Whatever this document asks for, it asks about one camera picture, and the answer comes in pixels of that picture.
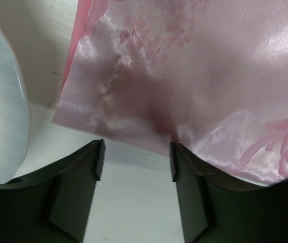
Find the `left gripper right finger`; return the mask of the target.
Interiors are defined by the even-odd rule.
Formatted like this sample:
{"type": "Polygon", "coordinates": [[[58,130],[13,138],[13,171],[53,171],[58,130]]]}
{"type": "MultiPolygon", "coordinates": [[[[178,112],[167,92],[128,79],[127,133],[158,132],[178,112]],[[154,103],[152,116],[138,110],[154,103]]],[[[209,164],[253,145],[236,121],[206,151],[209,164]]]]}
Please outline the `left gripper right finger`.
{"type": "Polygon", "coordinates": [[[264,187],[170,144],[185,242],[288,242],[288,179],[264,187]]]}

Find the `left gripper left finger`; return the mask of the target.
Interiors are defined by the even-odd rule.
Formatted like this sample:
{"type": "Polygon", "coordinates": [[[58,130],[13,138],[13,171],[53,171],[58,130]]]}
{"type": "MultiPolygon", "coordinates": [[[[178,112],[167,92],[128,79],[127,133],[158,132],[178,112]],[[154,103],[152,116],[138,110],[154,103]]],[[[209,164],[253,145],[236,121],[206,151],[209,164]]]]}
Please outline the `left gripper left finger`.
{"type": "Polygon", "coordinates": [[[0,184],[0,242],[83,242],[105,143],[0,184]]]}

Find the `pink rose satin cloth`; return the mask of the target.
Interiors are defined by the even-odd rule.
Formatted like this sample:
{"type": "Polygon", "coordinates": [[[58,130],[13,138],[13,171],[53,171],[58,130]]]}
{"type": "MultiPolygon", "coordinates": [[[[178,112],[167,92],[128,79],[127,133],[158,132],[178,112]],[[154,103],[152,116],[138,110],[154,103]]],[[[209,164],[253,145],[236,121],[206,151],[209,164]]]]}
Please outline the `pink rose satin cloth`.
{"type": "Polygon", "coordinates": [[[53,122],[288,178],[288,1],[79,1],[53,122]]]}

